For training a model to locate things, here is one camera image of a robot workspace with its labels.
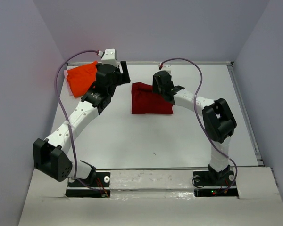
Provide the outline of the dark red t shirt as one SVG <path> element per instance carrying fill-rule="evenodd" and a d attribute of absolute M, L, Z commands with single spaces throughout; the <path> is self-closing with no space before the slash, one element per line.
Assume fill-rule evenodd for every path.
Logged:
<path fill-rule="evenodd" d="M 152 86 L 137 82 L 132 84 L 132 114 L 173 114 L 173 105 L 161 95 L 152 92 Z"/>

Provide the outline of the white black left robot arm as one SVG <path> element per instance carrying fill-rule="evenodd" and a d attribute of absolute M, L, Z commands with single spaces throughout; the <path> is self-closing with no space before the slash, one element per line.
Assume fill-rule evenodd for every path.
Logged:
<path fill-rule="evenodd" d="M 109 105 L 116 87 L 131 82 L 126 61 L 119 66 L 98 63 L 96 68 L 96 80 L 71 115 L 49 136 L 33 144 L 34 167 L 58 182 L 72 178 L 84 186 L 94 183 L 96 168 L 77 158 L 70 160 L 67 153 L 74 150 L 74 141 L 86 126 Z"/>

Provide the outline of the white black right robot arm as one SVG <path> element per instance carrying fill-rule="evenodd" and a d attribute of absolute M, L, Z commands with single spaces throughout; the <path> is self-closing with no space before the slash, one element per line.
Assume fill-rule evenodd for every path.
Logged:
<path fill-rule="evenodd" d="M 194 174 L 196 188 L 205 186 L 232 185 L 229 176 L 233 175 L 229 157 L 229 142 L 237 127 L 237 122 L 227 101 L 200 97 L 182 86 L 175 86 L 167 71 L 153 75 L 153 92 L 161 95 L 167 102 L 191 110 L 196 114 L 198 123 L 211 143 L 211 159 L 207 171 Z"/>

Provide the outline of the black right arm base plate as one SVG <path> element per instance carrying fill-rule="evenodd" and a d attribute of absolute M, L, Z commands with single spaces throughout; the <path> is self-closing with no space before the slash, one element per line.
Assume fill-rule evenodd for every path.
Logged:
<path fill-rule="evenodd" d="M 208 177 L 208 171 L 194 171 L 191 180 L 194 186 L 194 196 L 202 197 L 239 197 L 236 183 L 230 188 L 234 179 L 234 172 L 231 170 L 223 179 L 213 182 Z"/>

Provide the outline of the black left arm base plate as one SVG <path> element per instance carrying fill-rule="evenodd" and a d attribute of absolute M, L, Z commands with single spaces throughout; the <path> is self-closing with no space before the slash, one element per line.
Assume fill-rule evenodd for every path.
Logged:
<path fill-rule="evenodd" d="M 67 183 L 66 197 L 68 198 L 109 198 L 111 171 L 98 170 L 92 181 L 81 179 Z"/>

